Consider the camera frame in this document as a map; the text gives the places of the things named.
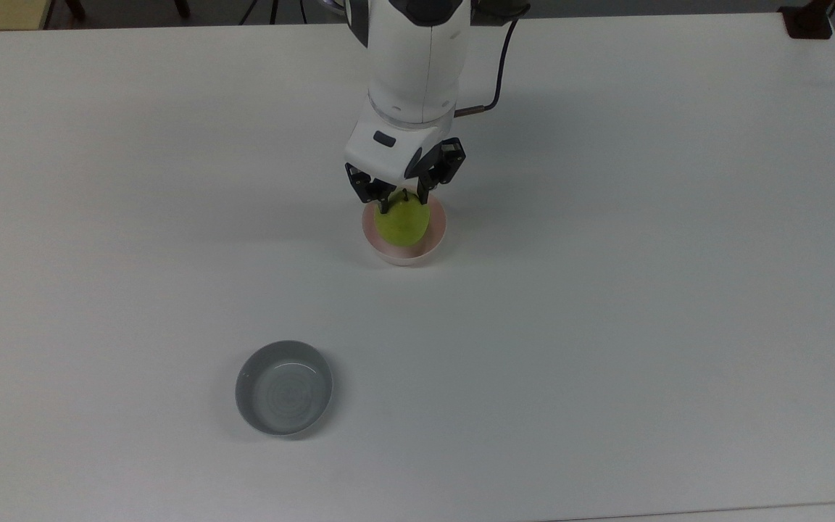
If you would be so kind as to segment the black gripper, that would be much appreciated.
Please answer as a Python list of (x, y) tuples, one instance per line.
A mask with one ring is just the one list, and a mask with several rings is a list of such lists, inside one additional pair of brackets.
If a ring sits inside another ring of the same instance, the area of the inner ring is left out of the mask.
[(375, 202), (382, 215), (390, 210), (392, 191), (408, 189), (418, 193), (422, 205), (427, 205), (428, 198), (438, 185), (447, 185), (461, 168), (466, 159), (466, 152), (459, 138), (448, 138), (424, 153), (413, 165), (409, 165), (403, 181), (382, 181), (378, 176), (370, 176), (366, 172), (346, 165), (346, 174), (352, 189), (363, 204)]

